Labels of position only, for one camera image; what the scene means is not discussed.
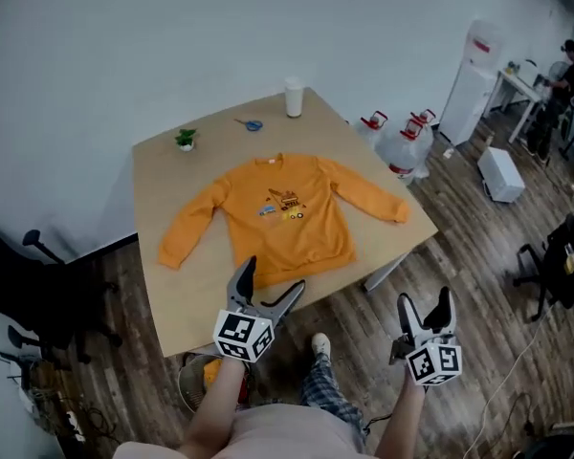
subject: sweatshirt cuff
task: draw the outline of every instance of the sweatshirt cuff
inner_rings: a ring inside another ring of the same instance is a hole
[[[393,217],[393,220],[397,223],[406,223],[409,217],[410,217],[410,208],[408,207],[407,203],[402,202],[395,211],[395,216]]]
[[[178,256],[170,255],[165,250],[160,249],[159,262],[170,269],[178,269],[181,266],[181,259]]]

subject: sweatshirt sleeve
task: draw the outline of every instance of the sweatshirt sleeve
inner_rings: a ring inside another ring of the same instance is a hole
[[[212,213],[227,199],[230,183],[222,177],[200,192],[177,214],[160,244],[159,262],[178,269],[198,244]]]
[[[332,189],[349,204],[385,221],[405,223],[408,220],[410,209],[403,199],[385,192],[341,164],[324,158],[317,160]]]

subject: office chair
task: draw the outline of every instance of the office chair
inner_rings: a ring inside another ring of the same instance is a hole
[[[565,221],[559,225],[547,237],[548,247],[542,244],[545,250],[542,260],[538,257],[530,244],[523,245],[518,256],[529,252],[536,266],[536,273],[513,280],[515,287],[527,282],[540,284],[538,312],[531,317],[531,321],[537,321],[542,315],[546,292],[551,294],[549,305],[552,306],[560,301],[564,308],[574,305],[574,272],[566,273],[564,263],[567,257],[566,246],[574,251],[574,216],[568,215]]]
[[[574,96],[570,99],[570,103],[565,110],[564,119],[562,122],[562,139],[566,141],[566,145],[560,148],[559,151],[562,156],[568,160],[567,152],[574,144],[574,134],[571,138],[569,137],[570,131],[572,130],[572,123],[574,122]]]
[[[65,350],[74,338],[77,359],[82,363],[91,361],[84,351],[88,331],[105,335],[119,347],[121,338],[100,318],[103,294],[115,293],[117,285],[98,283],[76,264],[65,264],[40,242],[38,230],[27,232],[23,245],[36,247],[55,263],[31,260],[0,238],[0,313],[38,335],[38,340],[28,339],[10,327],[11,343],[17,348],[38,346],[44,359],[55,361],[52,348]]]

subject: desk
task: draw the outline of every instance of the desk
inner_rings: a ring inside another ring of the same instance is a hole
[[[489,101],[487,102],[487,107],[485,107],[483,117],[486,118],[489,116],[489,112],[491,111],[493,104],[496,102],[497,94],[499,93],[499,90],[502,88],[502,84],[504,83],[507,83],[511,87],[513,93],[507,94],[504,100],[502,101],[501,105],[502,112],[506,111],[506,107],[510,103],[515,92],[521,92],[529,100],[529,103],[527,104],[527,107],[525,108],[525,111],[523,112],[523,115],[521,116],[519,123],[517,124],[512,134],[510,135],[510,138],[508,139],[508,142],[513,142],[515,138],[519,135],[519,132],[522,129],[525,122],[527,121],[527,118],[529,118],[529,115],[532,113],[532,109],[534,108],[534,106],[541,101],[541,97],[533,88],[528,87],[527,85],[525,85],[525,83],[519,80],[516,75],[507,74],[504,70],[500,70],[497,75],[496,86],[494,87],[494,91],[491,94]]]
[[[190,122],[186,127],[196,128],[199,135],[195,148],[188,153],[179,150],[174,142],[179,128],[132,149],[134,208],[144,280],[166,357],[212,342],[217,312],[226,307],[226,285],[234,265],[221,209],[215,212],[200,243],[179,271],[158,264],[160,241],[184,204],[215,178],[251,158],[278,152],[324,156],[406,199],[411,208],[408,222],[397,225],[372,218],[339,198],[358,260],[340,269],[306,277],[306,291],[298,307],[399,260],[436,232],[402,182],[314,91],[306,89],[302,116],[298,119],[286,116],[284,102],[283,94],[279,94]],[[264,126],[257,133],[250,133],[234,118],[261,120]],[[272,301],[292,282],[265,288],[255,296]]]

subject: black and white marker cube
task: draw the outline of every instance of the black and white marker cube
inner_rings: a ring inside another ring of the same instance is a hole
[[[410,352],[406,361],[416,384],[439,385],[461,374],[461,347],[426,343]]]
[[[221,355],[257,362],[275,339],[275,331],[271,319],[220,310],[212,338]]]

